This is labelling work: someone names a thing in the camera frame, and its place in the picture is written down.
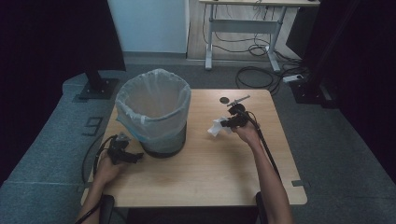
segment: crumpled paper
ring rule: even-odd
[[[224,130],[227,134],[230,134],[230,133],[232,133],[233,131],[231,130],[231,128],[230,127],[222,127],[221,126],[221,122],[223,121],[223,120],[226,120],[227,118],[225,118],[225,117],[221,117],[221,118],[219,118],[219,119],[214,119],[213,120],[213,125],[212,125],[212,127],[210,128],[210,129],[208,129],[207,131],[209,132],[209,133],[211,133],[213,136],[217,136],[218,135],[218,133],[221,131],[221,130]]]

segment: trash can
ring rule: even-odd
[[[128,80],[116,97],[117,120],[152,157],[176,155],[186,141],[190,85],[156,69]]]

